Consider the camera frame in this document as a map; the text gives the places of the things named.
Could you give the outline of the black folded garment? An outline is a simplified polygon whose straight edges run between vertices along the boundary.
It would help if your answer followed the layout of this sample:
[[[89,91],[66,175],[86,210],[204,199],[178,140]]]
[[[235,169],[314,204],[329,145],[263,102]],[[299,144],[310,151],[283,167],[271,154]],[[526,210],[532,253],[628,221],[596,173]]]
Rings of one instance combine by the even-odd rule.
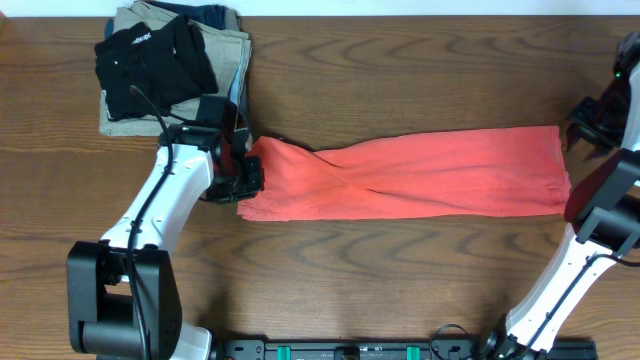
[[[148,108],[134,98],[141,90],[160,114],[203,94],[218,92],[201,31],[179,15],[159,30],[138,22],[113,33],[94,47],[95,72],[106,104],[107,119],[141,118]]]

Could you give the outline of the grey folded garment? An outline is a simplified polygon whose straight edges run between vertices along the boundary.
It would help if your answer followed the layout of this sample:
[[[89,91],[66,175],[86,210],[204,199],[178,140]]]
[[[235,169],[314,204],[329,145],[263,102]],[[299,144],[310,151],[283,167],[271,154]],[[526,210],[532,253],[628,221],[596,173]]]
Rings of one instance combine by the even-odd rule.
[[[249,125],[249,101],[246,79],[252,48],[249,35],[243,32],[240,26],[241,20],[238,13],[231,8],[227,8],[225,12],[225,29],[238,32],[242,42],[241,61],[234,74],[228,98],[238,107],[238,112],[243,117],[244,123]]]

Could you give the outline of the navy folded garment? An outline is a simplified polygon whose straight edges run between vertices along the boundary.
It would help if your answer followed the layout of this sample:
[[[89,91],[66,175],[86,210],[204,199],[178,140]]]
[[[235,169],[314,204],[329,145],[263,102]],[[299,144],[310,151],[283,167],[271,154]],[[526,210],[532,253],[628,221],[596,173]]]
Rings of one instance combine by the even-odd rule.
[[[134,1],[120,7],[105,26],[105,39],[123,32],[133,44],[155,37],[161,41],[178,41],[216,36],[221,31],[239,31],[234,10],[222,5],[189,6],[160,1]]]

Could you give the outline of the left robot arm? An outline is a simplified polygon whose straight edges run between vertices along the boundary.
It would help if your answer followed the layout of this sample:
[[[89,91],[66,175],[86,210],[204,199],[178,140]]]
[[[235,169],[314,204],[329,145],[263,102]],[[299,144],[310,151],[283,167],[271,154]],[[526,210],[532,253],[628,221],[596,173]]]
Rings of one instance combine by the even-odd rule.
[[[171,255],[197,202],[249,199],[262,188],[248,128],[173,124],[153,169],[122,217],[66,259],[69,338],[98,359],[213,359],[212,332],[191,325]]]

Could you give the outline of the orange soccer t-shirt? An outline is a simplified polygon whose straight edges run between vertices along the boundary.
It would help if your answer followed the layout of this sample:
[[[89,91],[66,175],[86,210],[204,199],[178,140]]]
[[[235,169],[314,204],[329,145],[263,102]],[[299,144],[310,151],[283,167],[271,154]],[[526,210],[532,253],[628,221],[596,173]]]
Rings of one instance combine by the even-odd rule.
[[[556,126],[419,133],[309,151],[262,137],[264,189],[239,203],[256,222],[563,212],[571,183]]]

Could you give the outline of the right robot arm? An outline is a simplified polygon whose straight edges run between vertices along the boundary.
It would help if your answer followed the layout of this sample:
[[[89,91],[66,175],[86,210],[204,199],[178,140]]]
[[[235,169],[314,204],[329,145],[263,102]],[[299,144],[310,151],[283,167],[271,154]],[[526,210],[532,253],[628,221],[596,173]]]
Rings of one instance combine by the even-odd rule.
[[[613,78],[602,95],[584,98],[569,114],[567,145],[584,140],[605,162],[576,185],[567,226],[552,260],[525,298],[506,314],[474,353],[476,359],[594,359],[590,340],[557,333],[590,287],[615,265],[636,267],[639,246],[639,35],[616,48]]]

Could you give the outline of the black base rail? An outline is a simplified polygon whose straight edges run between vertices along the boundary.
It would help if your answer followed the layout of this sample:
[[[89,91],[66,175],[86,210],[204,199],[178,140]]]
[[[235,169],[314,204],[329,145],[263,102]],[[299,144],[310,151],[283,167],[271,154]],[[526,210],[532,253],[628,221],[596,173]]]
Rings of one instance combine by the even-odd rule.
[[[509,338],[491,335],[438,336],[426,341],[301,342],[228,340],[212,347],[214,360],[466,360],[541,359],[598,360],[596,345],[586,340],[560,340],[549,351],[535,351]]]

